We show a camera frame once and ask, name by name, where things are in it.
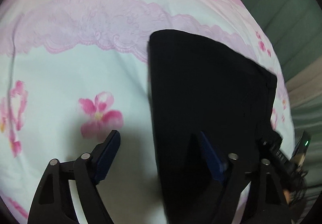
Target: folded black cloth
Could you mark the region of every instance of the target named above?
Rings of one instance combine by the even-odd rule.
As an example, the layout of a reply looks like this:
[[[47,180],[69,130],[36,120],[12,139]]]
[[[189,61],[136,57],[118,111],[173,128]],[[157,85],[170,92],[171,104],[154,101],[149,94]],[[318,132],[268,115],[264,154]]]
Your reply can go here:
[[[211,178],[196,135],[223,154],[257,163],[256,141],[281,143],[270,117],[277,78],[226,45],[177,30],[149,41],[158,171],[170,224],[210,224],[222,186]]]

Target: silver screw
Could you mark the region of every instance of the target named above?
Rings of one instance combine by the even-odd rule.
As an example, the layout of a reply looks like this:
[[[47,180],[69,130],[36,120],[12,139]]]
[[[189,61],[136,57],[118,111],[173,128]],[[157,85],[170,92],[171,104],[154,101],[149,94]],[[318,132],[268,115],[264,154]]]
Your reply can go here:
[[[270,165],[270,161],[268,159],[262,159],[261,163],[263,163],[264,165]]]
[[[87,160],[87,159],[89,159],[89,158],[90,158],[90,156],[91,156],[91,155],[90,155],[89,153],[84,153],[84,154],[82,154],[82,155],[81,155],[81,159],[82,159],[82,160]]]
[[[51,165],[51,166],[54,166],[54,165],[56,165],[58,163],[58,160],[56,160],[56,159],[53,159],[53,160],[51,160],[50,162],[49,162],[49,164]]]
[[[232,159],[232,160],[237,160],[238,159],[238,155],[235,153],[229,153],[228,154],[228,158]]]

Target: bedsheet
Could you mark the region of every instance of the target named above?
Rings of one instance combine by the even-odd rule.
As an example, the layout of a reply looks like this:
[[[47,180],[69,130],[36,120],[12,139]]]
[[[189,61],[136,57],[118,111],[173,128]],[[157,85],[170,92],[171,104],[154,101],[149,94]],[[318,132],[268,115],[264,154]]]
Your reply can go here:
[[[111,129],[120,131],[122,143],[98,190],[113,221],[166,223],[147,67],[149,35],[161,29],[222,42],[276,74],[271,123],[291,156],[294,129],[281,67],[240,0],[5,0],[0,7],[0,196],[20,223],[27,223],[49,160],[74,160]],[[86,223],[70,184],[79,221]]]

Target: green curtain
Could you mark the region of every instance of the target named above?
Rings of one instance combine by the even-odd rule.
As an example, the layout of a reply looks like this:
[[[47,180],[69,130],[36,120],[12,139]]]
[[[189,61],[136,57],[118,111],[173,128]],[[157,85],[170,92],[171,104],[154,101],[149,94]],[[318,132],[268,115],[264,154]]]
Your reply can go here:
[[[322,9],[316,0],[241,1],[270,39],[286,82],[322,55]],[[322,96],[291,113],[295,129],[312,136],[304,166],[307,196],[314,201],[322,189]]]

